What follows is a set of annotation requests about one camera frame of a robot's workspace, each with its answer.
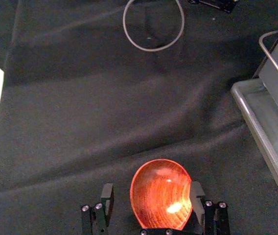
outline wooden bowl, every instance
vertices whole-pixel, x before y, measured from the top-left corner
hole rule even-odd
[[[156,159],[141,166],[133,177],[130,201],[142,228],[182,230],[188,221],[191,178],[178,163]]]

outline gray cable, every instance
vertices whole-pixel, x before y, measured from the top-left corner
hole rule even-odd
[[[157,52],[157,51],[161,51],[161,50],[165,50],[169,47],[171,47],[172,45],[174,45],[178,39],[181,37],[181,35],[183,34],[183,31],[184,31],[184,27],[185,27],[185,15],[184,15],[184,10],[179,2],[179,0],[175,0],[178,7],[179,7],[179,10],[180,10],[180,13],[181,13],[181,16],[182,16],[182,26],[181,26],[181,29],[180,29],[180,32],[179,34],[177,35],[177,37],[169,44],[163,46],[163,47],[159,47],[159,48],[155,48],[155,49],[148,49],[148,48],[144,48],[144,47],[141,47],[139,46],[137,43],[135,43],[132,38],[129,36],[128,34],[128,31],[127,31],[127,25],[126,25],[126,15],[127,15],[127,12],[128,12],[128,9],[130,7],[130,5],[134,2],[135,0],[129,0],[129,2],[126,4],[125,6],[125,10],[124,10],[124,13],[123,13],[123,28],[124,28],[124,32],[126,34],[126,37],[127,39],[131,42],[132,45],[134,45],[135,47],[137,47],[138,49],[140,50],[143,50],[143,51],[146,51],[146,52]]]

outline bolt head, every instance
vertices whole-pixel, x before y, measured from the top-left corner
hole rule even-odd
[[[81,210],[82,210],[83,212],[86,212],[87,210],[89,210],[89,206],[88,206],[88,205],[84,205],[84,206],[81,208]]]
[[[227,206],[227,205],[226,205],[225,202],[220,202],[220,203],[219,203],[219,207],[220,207],[220,208],[226,208],[226,206]]]
[[[102,208],[102,203],[96,204],[95,208],[96,208],[96,209],[101,209],[101,208]]]
[[[168,229],[168,230],[165,231],[165,234],[166,235],[172,235],[173,231],[171,229]]]
[[[211,207],[213,205],[212,201],[206,201],[206,206]]]
[[[148,234],[147,230],[141,230],[140,232],[140,235],[147,235],[147,234]]]

